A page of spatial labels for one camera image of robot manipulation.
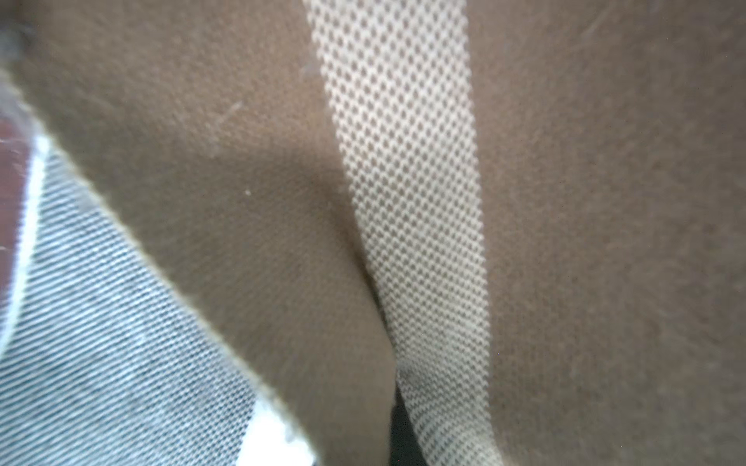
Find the grey checkered blanket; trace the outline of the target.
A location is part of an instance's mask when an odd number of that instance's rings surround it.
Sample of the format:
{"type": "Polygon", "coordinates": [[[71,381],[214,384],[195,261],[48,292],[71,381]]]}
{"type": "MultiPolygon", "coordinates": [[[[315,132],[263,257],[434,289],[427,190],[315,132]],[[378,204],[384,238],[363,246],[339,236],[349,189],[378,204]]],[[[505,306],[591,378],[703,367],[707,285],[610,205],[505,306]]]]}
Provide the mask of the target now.
{"type": "Polygon", "coordinates": [[[30,142],[1,307],[5,465],[312,465],[49,139],[30,142]]]}

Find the brown beige striped blanket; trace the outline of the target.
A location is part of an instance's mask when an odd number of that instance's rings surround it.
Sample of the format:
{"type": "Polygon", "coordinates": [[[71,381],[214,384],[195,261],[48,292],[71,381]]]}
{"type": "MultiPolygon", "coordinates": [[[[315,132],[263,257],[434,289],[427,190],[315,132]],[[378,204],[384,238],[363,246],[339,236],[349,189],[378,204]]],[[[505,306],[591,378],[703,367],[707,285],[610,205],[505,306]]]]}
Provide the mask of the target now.
{"type": "Polygon", "coordinates": [[[745,461],[741,1],[5,1],[1,114],[312,465],[745,461]]]}

